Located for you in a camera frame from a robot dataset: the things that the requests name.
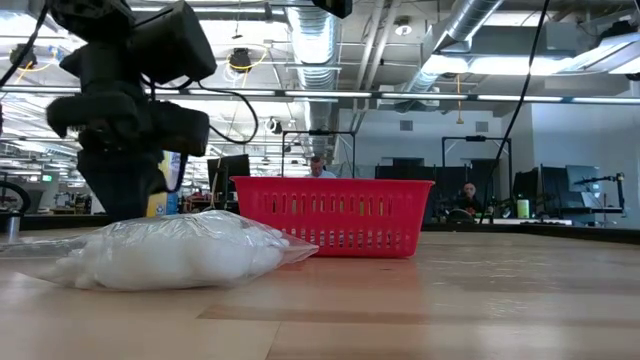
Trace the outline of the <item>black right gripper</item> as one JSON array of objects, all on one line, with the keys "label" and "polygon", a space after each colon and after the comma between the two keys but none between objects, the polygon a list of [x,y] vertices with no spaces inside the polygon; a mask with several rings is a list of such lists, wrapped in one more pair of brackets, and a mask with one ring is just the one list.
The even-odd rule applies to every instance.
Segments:
[{"label": "black right gripper", "polygon": [[348,17],[353,10],[353,0],[312,0],[312,3],[340,19]]}]

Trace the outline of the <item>silver ventilation duct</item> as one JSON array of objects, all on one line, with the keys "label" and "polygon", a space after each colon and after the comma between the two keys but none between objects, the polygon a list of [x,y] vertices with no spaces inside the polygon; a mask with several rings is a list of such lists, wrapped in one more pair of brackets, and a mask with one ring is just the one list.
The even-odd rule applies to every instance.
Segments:
[{"label": "silver ventilation duct", "polygon": [[430,25],[423,38],[423,63],[414,75],[394,89],[398,92],[427,93],[444,74],[426,74],[422,67],[432,55],[468,54],[472,38],[505,0],[456,0],[450,15]]},{"label": "silver ventilation duct", "polygon": [[[302,90],[331,91],[337,89],[337,41],[339,19],[318,7],[288,7],[285,9],[290,25],[291,47]],[[335,130],[338,123],[338,104],[328,100],[311,100],[304,104],[308,130]]]}]

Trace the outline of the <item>white vanity pack bag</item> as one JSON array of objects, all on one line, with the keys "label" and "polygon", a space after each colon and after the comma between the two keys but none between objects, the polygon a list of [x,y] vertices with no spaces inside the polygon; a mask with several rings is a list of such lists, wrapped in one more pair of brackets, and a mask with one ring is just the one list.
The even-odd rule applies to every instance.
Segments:
[{"label": "white vanity pack bag", "polygon": [[78,289],[144,291],[231,286],[318,246],[227,211],[115,222],[78,236],[0,243],[0,264]]}]

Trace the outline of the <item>grey metal post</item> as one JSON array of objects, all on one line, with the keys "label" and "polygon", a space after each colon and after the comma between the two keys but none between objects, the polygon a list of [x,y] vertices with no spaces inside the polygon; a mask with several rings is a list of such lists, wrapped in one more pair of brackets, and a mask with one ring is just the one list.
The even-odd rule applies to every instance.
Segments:
[{"label": "grey metal post", "polygon": [[7,218],[7,236],[8,243],[13,244],[19,241],[20,223],[22,214],[19,212],[12,212]]}]

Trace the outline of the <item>red plastic slotted basket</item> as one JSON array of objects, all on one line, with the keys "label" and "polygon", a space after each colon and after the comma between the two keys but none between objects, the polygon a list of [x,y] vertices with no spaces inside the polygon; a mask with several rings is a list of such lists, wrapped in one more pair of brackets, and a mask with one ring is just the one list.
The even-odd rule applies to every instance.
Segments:
[{"label": "red plastic slotted basket", "polygon": [[[428,195],[434,185],[428,180],[332,179],[238,176],[235,183],[240,214],[269,225],[283,233],[288,229],[311,230],[386,230],[399,231],[409,237],[402,248],[344,249],[319,247],[318,256],[408,258],[415,254]],[[338,195],[383,197],[393,201],[389,216],[349,216],[316,213],[306,216],[272,214],[266,200],[279,195]]]}]

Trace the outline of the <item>yellow disinfecting wipes canister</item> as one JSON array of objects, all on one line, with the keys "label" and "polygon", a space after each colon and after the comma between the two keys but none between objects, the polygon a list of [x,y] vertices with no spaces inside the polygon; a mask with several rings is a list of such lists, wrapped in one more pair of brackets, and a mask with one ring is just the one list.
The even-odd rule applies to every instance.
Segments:
[{"label": "yellow disinfecting wipes canister", "polygon": [[[164,151],[164,160],[158,168],[165,177],[167,187],[174,189],[177,184],[180,170],[180,154]],[[146,216],[155,217],[178,213],[178,194],[176,192],[161,192],[149,197]]]}]

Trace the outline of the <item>black monitor back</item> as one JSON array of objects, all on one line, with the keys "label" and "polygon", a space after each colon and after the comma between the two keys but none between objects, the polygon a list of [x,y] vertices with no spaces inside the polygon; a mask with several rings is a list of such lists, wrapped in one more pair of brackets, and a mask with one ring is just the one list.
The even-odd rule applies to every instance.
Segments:
[{"label": "black monitor back", "polygon": [[527,200],[532,217],[557,213],[567,190],[565,168],[541,166],[515,175],[511,195],[515,201]]}]

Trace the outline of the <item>grey computer monitor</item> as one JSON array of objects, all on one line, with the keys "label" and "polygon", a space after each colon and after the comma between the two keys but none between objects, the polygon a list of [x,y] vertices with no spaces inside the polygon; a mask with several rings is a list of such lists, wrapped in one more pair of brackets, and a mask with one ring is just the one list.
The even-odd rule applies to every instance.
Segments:
[{"label": "grey computer monitor", "polygon": [[601,208],[599,168],[596,166],[567,165],[566,171],[569,190],[571,192],[577,192],[582,196],[584,206]]}]

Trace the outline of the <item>rectangular ceiling light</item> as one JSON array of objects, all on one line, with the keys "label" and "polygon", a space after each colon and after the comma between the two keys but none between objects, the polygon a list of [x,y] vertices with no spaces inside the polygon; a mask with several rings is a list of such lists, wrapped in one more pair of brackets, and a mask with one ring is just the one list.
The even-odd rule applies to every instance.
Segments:
[{"label": "rectangular ceiling light", "polygon": [[426,74],[471,73],[480,75],[527,75],[548,76],[562,71],[571,63],[571,58],[554,59],[535,57],[529,66],[527,56],[480,56],[456,57],[432,55],[422,67]]}]

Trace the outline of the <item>person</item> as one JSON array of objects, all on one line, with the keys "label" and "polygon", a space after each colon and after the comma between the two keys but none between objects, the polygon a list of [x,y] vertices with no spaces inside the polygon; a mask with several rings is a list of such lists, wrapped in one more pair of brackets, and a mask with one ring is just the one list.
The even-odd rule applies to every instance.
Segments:
[{"label": "person", "polygon": [[309,178],[335,178],[336,175],[325,169],[324,160],[319,156],[313,156],[310,160]]},{"label": "person", "polygon": [[461,196],[456,200],[456,206],[471,215],[483,212],[484,206],[476,197],[476,186],[473,183],[464,184]]}]

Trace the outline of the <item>black computer monitor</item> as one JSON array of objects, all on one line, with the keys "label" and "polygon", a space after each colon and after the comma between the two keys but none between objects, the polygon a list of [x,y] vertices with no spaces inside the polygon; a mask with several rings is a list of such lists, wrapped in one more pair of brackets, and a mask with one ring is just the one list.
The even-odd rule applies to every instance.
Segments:
[{"label": "black computer monitor", "polygon": [[231,193],[236,192],[233,177],[250,175],[250,159],[248,154],[225,156],[207,161],[208,180],[212,197],[217,200],[219,195],[226,195],[231,199]]}]

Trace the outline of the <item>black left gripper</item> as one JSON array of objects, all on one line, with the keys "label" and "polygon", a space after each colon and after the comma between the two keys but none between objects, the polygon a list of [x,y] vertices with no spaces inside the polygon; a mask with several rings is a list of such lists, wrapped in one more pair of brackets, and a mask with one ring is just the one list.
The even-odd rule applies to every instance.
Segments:
[{"label": "black left gripper", "polygon": [[113,220],[144,217],[149,197],[166,189],[159,169],[164,155],[153,151],[204,155],[208,116],[148,97],[140,72],[121,46],[85,45],[60,67],[79,78],[81,92],[52,101],[46,109],[48,125],[61,138],[70,129],[77,131],[88,151],[139,152],[130,160],[127,210],[119,194],[120,168],[110,156],[79,152],[77,169]]}]

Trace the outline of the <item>black robot station frame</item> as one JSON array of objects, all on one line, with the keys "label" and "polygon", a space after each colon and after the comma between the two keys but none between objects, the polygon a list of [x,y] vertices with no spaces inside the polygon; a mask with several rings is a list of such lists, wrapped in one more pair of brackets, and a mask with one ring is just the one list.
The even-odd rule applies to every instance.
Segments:
[{"label": "black robot station frame", "polygon": [[504,152],[508,156],[508,184],[509,184],[509,196],[511,197],[511,190],[514,184],[514,175],[513,175],[513,147],[512,147],[512,139],[511,138],[499,138],[499,137],[486,137],[484,135],[469,135],[469,136],[444,136],[441,138],[441,166],[446,168],[446,157],[448,152],[455,146],[451,146],[450,148],[446,147],[446,143],[451,140],[456,143],[459,141],[464,142],[487,142],[491,141],[495,145],[498,146],[500,152]]},{"label": "black robot station frame", "polygon": [[323,130],[323,129],[316,129],[316,130],[283,130],[282,134],[281,134],[281,167],[280,167],[280,177],[284,177],[285,175],[285,163],[284,163],[284,159],[285,159],[285,148],[286,148],[286,137],[289,134],[295,134],[296,136],[298,135],[307,135],[310,137],[313,136],[323,136],[323,137],[328,137],[328,136],[338,136],[338,135],[349,135],[352,138],[352,142],[351,142],[351,151],[352,151],[352,155],[351,155],[351,160],[350,160],[350,168],[351,168],[351,176],[352,178],[356,177],[355,174],[355,170],[356,170],[356,134],[357,132],[354,131],[334,131],[334,130]]}]

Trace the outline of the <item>long linear light bar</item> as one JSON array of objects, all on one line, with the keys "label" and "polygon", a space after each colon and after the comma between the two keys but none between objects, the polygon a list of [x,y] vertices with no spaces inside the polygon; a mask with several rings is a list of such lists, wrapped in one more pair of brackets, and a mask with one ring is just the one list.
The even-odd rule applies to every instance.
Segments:
[{"label": "long linear light bar", "polygon": [[631,106],[640,105],[640,97],[595,97],[595,96],[540,96],[540,95],[497,95],[497,94],[458,94],[458,93],[405,93],[380,91],[321,91],[321,90],[282,90],[282,89],[218,89],[218,88],[187,88],[182,90],[158,89],[157,95],[169,98],[178,97],[214,97],[214,96],[245,96],[251,98],[302,99],[364,99],[364,100],[393,100],[393,101],[460,101],[460,102],[489,102],[489,103],[541,103],[541,104],[570,104],[570,105],[611,105]]}]

